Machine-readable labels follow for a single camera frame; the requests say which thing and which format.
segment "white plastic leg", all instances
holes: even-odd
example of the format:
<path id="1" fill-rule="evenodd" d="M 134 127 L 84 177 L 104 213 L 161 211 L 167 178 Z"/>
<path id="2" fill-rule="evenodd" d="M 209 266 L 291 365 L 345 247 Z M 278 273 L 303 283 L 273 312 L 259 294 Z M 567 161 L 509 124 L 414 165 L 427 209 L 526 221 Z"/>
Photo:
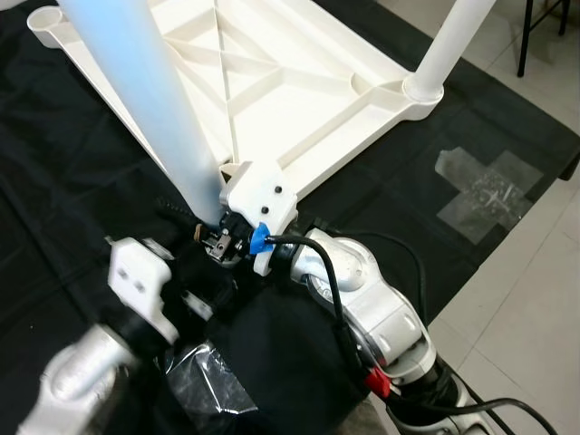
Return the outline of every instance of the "white plastic leg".
<path id="1" fill-rule="evenodd" d="M 59 0 L 193 212 L 222 216 L 221 178 L 167 45 L 144 0 Z"/>
<path id="2" fill-rule="evenodd" d="M 469 45 L 496 0 L 456 0 L 417 71 L 404 83 L 409 97 L 431 102 L 443 94 L 443 83 Z"/>

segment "blue tape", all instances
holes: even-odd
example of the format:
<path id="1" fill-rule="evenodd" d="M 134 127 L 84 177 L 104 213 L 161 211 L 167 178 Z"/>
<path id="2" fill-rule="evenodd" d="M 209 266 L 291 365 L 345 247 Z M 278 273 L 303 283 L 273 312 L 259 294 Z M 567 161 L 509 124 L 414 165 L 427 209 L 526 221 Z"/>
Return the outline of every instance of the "blue tape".
<path id="1" fill-rule="evenodd" d="M 260 252 L 270 252 L 274 250 L 274 246 L 266 243 L 266 237 L 270 235 L 270 230 L 265 223 L 260 222 L 257 226 L 252 239 L 250 240 L 250 254 L 254 256 Z"/>

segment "stool leg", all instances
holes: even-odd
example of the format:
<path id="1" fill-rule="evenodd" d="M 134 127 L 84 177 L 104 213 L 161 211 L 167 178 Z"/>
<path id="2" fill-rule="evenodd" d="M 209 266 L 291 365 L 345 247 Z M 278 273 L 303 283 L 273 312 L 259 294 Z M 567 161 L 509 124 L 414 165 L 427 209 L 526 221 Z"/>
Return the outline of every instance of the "stool leg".
<path id="1" fill-rule="evenodd" d="M 570 0 L 562 0 L 562 18 L 560 19 L 560 30 L 558 34 L 562 36 L 566 32 L 566 22 L 570 12 Z"/>
<path id="2" fill-rule="evenodd" d="M 524 33 L 522 33 L 522 48 L 519 53 L 519 67 L 517 68 L 517 77 L 523 77 L 526 70 L 527 44 L 529 43 L 529 33 L 532 26 L 532 9 L 534 0 L 526 0 L 526 16 L 524 18 Z"/>

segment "black cloth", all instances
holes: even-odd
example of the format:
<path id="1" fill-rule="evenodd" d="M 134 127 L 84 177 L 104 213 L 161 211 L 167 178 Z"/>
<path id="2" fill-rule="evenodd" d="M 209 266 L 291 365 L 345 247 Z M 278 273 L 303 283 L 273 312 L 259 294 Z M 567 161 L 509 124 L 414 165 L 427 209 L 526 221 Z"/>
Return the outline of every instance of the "black cloth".
<path id="1" fill-rule="evenodd" d="M 317 3 L 410 70 L 429 45 L 427 36 L 371 1 Z M 44 48 L 28 31 L 27 15 L 46 4 L 29 0 L 0 13 L 3 433 L 13 433 L 32 408 L 49 359 L 78 339 L 102 307 L 117 303 L 106 286 L 104 237 L 171 240 L 176 228 L 156 217 L 154 198 L 181 202 L 66 55 Z M 458 146 L 484 164 L 510 150 L 538 168 L 544 177 L 527 193 L 536 201 L 578 154 L 579 139 L 461 61 L 429 118 L 399 124 L 300 204 L 337 227 L 380 230 L 410 242 L 426 264 L 431 318 L 507 234 L 495 227 L 474 246 L 436 218 L 458 192 L 434 173 L 435 160 Z M 396 246 L 364 242 L 385 278 L 415 302 L 411 260 Z M 320 434 L 346 416 L 363 392 L 343 376 L 328 326 L 326 313 L 293 286 L 256 291 L 237 315 L 208 326 L 261 409 L 230 433 L 251 433 L 252 426 Z M 110 433 L 195 433 L 163 382 L 151 383 L 159 388 L 134 386 Z"/>

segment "tiled floor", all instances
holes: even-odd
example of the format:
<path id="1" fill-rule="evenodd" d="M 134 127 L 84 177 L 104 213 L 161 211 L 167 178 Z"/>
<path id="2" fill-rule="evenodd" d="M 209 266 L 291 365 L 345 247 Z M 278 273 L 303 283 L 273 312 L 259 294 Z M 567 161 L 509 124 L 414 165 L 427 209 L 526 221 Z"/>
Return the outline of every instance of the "tiled floor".
<path id="1" fill-rule="evenodd" d="M 434 36 L 454 1 L 379 3 Z M 464 57 L 580 135 L 580 30 L 558 37 L 548 17 L 530 37 L 519 79 L 525 3 L 498 0 Z M 580 433 L 579 209 L 577 171 L 550 188 L 430 326 L 440 353 L 480 395 L 521 398 L 560 435 Z M 545 434 L 519 410 L 499 414 L 517 434 Z"/>

